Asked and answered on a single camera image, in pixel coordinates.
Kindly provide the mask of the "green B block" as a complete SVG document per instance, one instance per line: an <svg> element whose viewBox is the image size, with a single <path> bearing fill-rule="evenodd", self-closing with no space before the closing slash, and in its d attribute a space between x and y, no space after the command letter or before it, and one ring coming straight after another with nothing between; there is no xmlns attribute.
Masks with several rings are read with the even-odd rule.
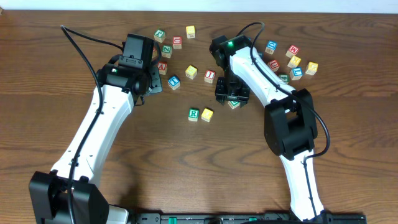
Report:
<svg viewBox="0 0 398 224"><path fill-rule="evenodd" d="M230 106L231 109L235 109L240 107L240 102L238 101L228 101L228 105Z"/></svg>

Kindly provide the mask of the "yellow O block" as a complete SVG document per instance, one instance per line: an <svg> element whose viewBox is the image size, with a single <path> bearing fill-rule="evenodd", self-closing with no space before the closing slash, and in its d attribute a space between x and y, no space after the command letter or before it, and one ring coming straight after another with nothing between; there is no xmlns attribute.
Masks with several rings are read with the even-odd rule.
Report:
<svg viewBox="0 0 398 224"><path fill-rule="evenodd" d="M212 117L213 117L213 110L205 108L201 114L201 119L206 121L206 122L210 122Z"/></svg>

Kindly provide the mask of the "green R block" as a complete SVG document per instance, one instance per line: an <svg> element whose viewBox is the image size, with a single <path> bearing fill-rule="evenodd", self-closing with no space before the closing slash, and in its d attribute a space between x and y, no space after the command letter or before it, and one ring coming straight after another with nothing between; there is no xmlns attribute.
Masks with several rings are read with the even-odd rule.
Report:
<svg viewBox="0 0 398 224"><path fill-rule="evenodd" d="M200 110L195 109L195 108L190 108L189 113L188 113L188 120L197 122L199 114L200 114Z"/></svg>

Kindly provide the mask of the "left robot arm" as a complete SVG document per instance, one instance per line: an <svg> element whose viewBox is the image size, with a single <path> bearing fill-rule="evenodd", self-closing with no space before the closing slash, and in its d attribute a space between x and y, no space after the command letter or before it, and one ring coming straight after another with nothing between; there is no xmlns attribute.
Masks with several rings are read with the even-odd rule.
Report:
<svg viewBox="0 0 398 224"><path fill-rule="evenodd" d="M144 70L107 63L96 73L90 107L72 142L49 173L29 183L37 223L131 223L126 208L111 205L99 190L109 150L142 95L160 93L156 66Z"/></svg>

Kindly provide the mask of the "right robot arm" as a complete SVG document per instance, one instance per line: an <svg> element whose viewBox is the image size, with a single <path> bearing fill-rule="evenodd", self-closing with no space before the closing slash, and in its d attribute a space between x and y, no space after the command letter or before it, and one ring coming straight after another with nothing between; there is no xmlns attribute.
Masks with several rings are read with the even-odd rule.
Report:
<svg viewBox="0 0 398 224"><path fill-rule="evenodd" d="M255 94L264 107L264 137L285 169L290 190L290 209L301 221L318 218L324 207L313 172L314 140L318 131L313 100L306 90L297 91L282 81L260 58L244 35L222 35L209 48L224 70L216 84L216 100L225 104L248 103Z"/></svg>

